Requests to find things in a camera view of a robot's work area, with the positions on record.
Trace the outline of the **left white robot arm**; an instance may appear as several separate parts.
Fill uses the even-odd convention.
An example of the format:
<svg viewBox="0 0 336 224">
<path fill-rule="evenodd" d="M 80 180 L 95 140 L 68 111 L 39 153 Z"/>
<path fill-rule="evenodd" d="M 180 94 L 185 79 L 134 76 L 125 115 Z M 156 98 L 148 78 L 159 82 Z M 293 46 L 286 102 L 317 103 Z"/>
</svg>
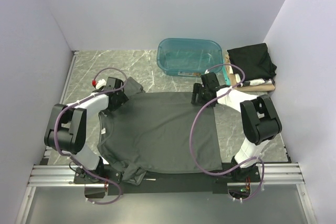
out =
<svg viewBox="0 0 336 224">
<path fill-rule="evenodd" d="M 120 175 L 86 144 L 86 130 L 89 118 L 100 112 L 112 112 L 128 101 L 124 93 L 125 82 L 109 77 L 107 81 L 93 80 L 92 85 L 95 90 L 88 97 L 53 106 L 44 143 L 61 156 L 70 158 L 71 164 L 78 165 L 73 170 L 76 184 L 102 183 L 108 179 L 118 182 Z"/>
</svg>

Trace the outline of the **grey t shirt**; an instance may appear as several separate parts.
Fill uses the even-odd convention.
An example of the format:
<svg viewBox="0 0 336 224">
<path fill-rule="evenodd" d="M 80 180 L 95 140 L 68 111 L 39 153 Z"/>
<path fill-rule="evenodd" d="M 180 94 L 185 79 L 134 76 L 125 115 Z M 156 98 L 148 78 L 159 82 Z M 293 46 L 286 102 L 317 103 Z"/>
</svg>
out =
<svg viewBox="0 0 336 224">
<path fill-rule="evenodd" d="M 128 101 L 112 112 L 100 112 L 100 155 L 122 174 L 123 182 L 139 185 L 147 172 L 199 173 L 189 148 L 192 123 L 201 109 L 189 92 L 145 93 L 134 79 L 124 90 Z M 194 127 L 192 147 L 207 171 L 220 169 L 215 113 L 206 108 Z"/>
</svg>

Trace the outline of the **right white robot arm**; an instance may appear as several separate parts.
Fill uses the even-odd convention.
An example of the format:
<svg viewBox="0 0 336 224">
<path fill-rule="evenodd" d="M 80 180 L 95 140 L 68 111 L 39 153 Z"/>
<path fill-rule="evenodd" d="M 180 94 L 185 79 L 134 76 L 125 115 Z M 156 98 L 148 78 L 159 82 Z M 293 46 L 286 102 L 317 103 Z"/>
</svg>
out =
<svg viewBox="0 0 336 224">
<path fill-rule="evenodd" d="M 250 95 L 235 90 L 231 86 L 220 85 L 215 73 L 201 76 L 201 83 L 193 84 L 191 104 L 202 108 L 197 113 L 191 127 L 189 148 L 193 161 L 201 171 L 211 176 L 224 176 L 230 173 L 232 179 L 241 182 L 254 171 L 263 148 L 282 131 L 281 121 L 274 104 L 268 95 Z M 209 106 L 225 105 L 241 114 L 245 135 L 244 141 L 231 161 L 231 168 L 219 173 L 205 170 L 197 162 L 192 140 L 194 127 L 201 113 Z"/>
</svg>

